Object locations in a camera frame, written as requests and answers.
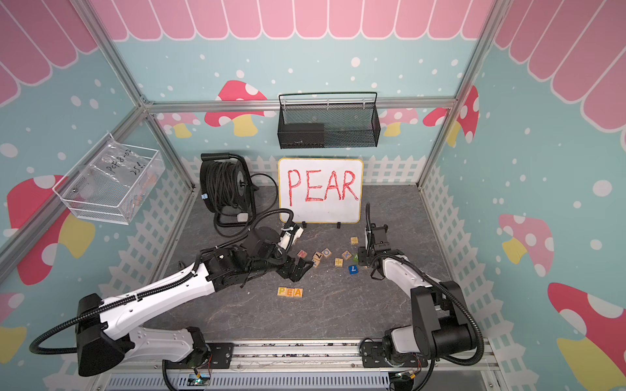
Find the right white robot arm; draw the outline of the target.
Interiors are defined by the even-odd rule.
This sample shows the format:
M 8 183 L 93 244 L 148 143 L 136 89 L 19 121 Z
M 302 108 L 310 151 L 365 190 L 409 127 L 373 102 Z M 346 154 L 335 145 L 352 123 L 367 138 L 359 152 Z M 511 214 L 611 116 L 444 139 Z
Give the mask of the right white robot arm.
M 400 366 L 411 359 L 419 364 L 442 359 L 466 367 L 479 363 L 484 337 L 461 287 L 428 275 L 393 249 L 388 226 L 372 222 L 370 204 L 365 207 L 365 223 L 360 265 L 371 269 L 372 279 L 393 282 L 411 301 L 411 324 L 389 329 L 381 339 L 380 349 L 389 365 Z

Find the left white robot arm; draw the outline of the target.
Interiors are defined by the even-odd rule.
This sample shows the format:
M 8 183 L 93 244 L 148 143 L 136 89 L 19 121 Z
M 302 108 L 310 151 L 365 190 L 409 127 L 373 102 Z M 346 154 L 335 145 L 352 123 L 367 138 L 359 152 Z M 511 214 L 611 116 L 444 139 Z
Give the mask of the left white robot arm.
M 259 215 L 242 236 L 200 251 L 193 264 L 133 292 L 81 299 L 76 317 L 36 337 L 34 355 L 71 355 L 78 373 L 89 377 L 115 366 L 142 360 L 166 360 L 190 367 L 204 365 L 210 348 L 198 327 L 167 331 L 144 324 L 160 314 L 231 286 L 244 288 L 269 272 L 298 282 L 312 262 L 291 257 L 290 249 L 303 228 L 290 209 Z

